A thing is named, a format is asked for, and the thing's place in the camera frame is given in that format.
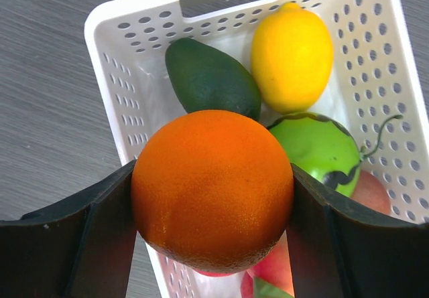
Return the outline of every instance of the white basket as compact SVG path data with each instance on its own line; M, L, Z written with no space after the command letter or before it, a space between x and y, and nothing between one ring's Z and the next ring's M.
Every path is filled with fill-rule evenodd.
M164 64L171 40L192 35L248 67L255 26L278 5L296 1L323 18L335 44L334 71L311 110L338 120L366 145L376 140L387 114L403 113L402 121L388 124L382 149L363 168L384 183L392 216L429 222L429 124L400 0L259 0L182 16L180 3L199 1L114 0L95 8L85 23L123 165L160 127L185 114ZM266 113L262 118L264 124L272 120ZM204 277L147 249L163 298L240 297L240 275ZM131 274L139 263L133 261Z

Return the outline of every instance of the wood grain surface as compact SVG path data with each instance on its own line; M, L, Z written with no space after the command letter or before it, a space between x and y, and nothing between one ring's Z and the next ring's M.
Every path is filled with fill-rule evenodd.
M0 1L0 219L47 206L119 166L83 38L109 0ZM429 109L429 0L402 0ZM128 297L160 297L137 243Z

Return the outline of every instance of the curved stem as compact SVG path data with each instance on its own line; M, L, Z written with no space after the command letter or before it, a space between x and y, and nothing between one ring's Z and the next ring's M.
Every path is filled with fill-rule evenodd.
M384 130L384 127L386 126L386 124L388 124L388 122L390 122L392 119L403 119L403 117L404 116L402 116L402 115L393 115L393 116L390 116L388 119L384 120L384 122L381 124L380 131L378 132L377 144L374 146L373 150L370 151L369 153L361 154L361 162L365 161L368 157L373 155L379 149L380 142L381 142L381 135L383 133L383 130Z

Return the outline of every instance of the lemon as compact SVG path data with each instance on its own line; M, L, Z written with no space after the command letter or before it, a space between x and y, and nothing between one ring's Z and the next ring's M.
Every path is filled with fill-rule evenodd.
M310 108L328 84L333 50L323 20L296 3L266 17L251 47L251 73L264 101L281 114Z

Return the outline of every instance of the red fruit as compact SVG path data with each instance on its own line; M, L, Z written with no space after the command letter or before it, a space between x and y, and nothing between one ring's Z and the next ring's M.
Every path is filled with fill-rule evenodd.
M259 277L294 296L286 233L283 233L270 253L260 263L248 269L247 272L251 277Z
M350 199L380 213L390 214L390 200L386 188L369 172L361 171Z
M197 269L193 269L193 270L196 271L197 273L200 273L201 275L208 276L208 277L226 277L226 276L233 275L233 273L207 273L205 271L201 271Z
M244 272L240 286L241 298L253 298L253 279L249 273Z

